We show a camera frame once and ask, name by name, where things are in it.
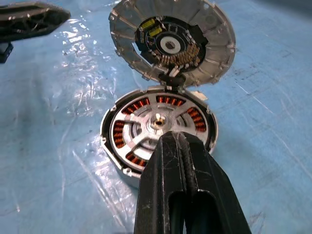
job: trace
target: metal cover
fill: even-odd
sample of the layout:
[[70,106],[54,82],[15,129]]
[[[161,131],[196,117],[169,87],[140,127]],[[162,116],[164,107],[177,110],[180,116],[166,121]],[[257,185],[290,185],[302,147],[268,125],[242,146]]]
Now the metal cover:
[[216,4],[206,0],[122,0],[109,21],[116,53],[147,80],[165,84],[160,76],[166,74],[183,77],[183,87],[214,84],[234,59],[232,25]]

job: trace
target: circuit board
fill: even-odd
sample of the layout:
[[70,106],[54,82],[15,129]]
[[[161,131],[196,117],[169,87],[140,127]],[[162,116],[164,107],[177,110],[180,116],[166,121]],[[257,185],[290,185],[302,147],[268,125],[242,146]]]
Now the circuit board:
[[208,43],[198,26],[172,17],[153,17],[136,31],[136,45],[150,64],[169,71],[195,69],[204,60]]

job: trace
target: blue table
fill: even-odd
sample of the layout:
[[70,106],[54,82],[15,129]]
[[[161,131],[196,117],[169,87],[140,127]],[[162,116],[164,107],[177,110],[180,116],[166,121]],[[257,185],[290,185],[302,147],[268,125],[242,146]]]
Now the blue table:
[[[217,1],[237,54],[218,84],[192,90],[218,117],[214,157],[252,232],[310,234],[311,3],[276,1]],[[50,2],[72,19],[14,43],[0,66],[0,233],[130,232],[137,191],[101,149],[99,125],[116,99],[154,83],[115,55],[107,19],[118,1]]]

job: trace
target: brushless motor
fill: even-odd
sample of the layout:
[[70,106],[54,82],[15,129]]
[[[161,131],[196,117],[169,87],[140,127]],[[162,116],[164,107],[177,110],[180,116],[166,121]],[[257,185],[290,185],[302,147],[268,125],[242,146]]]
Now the brushless motor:
[[108,110],[102,146],[124,179],[139,178],[161,135],[187,132],[211,153],[218,126],[208,105],[189,86],[215,84],[235,55],[231,23],[207,0],[122,0],[109,15],[116,53],[160,86],[133,91]]

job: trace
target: blue surface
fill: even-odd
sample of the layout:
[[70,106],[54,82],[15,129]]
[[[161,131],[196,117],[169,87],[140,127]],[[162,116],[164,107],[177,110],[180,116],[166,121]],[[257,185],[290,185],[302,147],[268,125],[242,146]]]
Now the blue surface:
[[[0,68],[0,233],[130,232],[137,191],[101,149],[99,125],[117,98],[153,83],[115,55],[107,20],[115,2],[50,2],[72,19],[14,43]],[[237,54],[220,83],[195,88],[218,117],[214,157],[254,234],[310,234],[311,3],[217,2]]]

